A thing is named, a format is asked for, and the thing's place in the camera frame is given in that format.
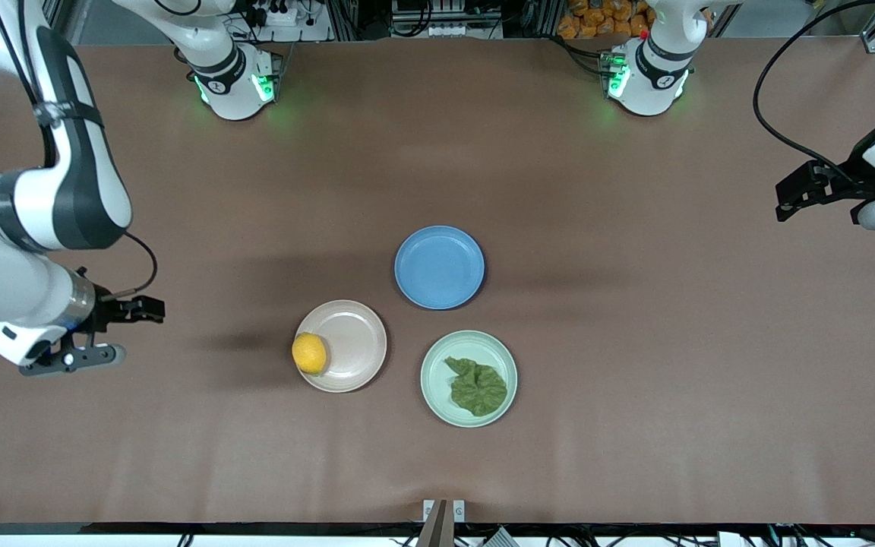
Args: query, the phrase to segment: power strip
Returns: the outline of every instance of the power strip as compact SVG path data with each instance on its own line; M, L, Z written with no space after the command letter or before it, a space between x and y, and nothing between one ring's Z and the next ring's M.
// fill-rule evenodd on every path
M267 24L274 25L275 27L295 27L295 20L298 15L298 9L289 8L289 10L286 11L285 14L281 13L281 11L269 13L268 20L265 22L267 22Z

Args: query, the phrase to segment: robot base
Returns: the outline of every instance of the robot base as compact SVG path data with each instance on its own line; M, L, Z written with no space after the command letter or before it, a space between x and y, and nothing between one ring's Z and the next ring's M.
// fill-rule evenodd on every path
M239 48L245 53L248 66L228 93L213 93L210 85L202 86L197 77L194 80L201 90L201 100L225 120L250 118L279 96L282 56L248 44L240 44Z
M673 83L667 83L664 89L657 89L653 82L635 66L637 48L642 42L640 38L631 38L626 44L612 49L609 55L611 62L603 63L602 68L614 73L603 77L603 90L607 97L622 104L623 108L634 114L663 114L684 92L684 81L687 79L688 72L684 72L684 76L677 77ZM621 63L616 62L615 59L620 59Z

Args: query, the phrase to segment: lemon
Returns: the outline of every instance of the lemon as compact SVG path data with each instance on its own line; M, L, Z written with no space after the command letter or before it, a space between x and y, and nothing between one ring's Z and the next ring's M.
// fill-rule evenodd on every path
M313 333L304 332L292 342L292 360L306 374L318 375L326 368L326 346Z

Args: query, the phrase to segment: brown tabletop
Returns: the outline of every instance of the brown tabletop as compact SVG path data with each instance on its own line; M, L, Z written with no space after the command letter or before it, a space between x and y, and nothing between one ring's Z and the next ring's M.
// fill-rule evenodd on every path
M548 42L302 45L246 122L201 105L170 49L82 49L169 316L103 337L119 367L30 380L0 358L0 520L406 520L447 496L470 520L875 522L875 232L844 204L775 221L805 161L751 115L778 44L707 42L653 119ZM843 159L875 126L875 56L802 41L763 108ZM0 170L39 160L28 111L0 82ZM393 283L431 224L484 249L464 308ZM111 288L149 267L126 240L58 260ZM333 299L390 335L353 394L289 359ZM489 427L420 392L459 329L518 363Z

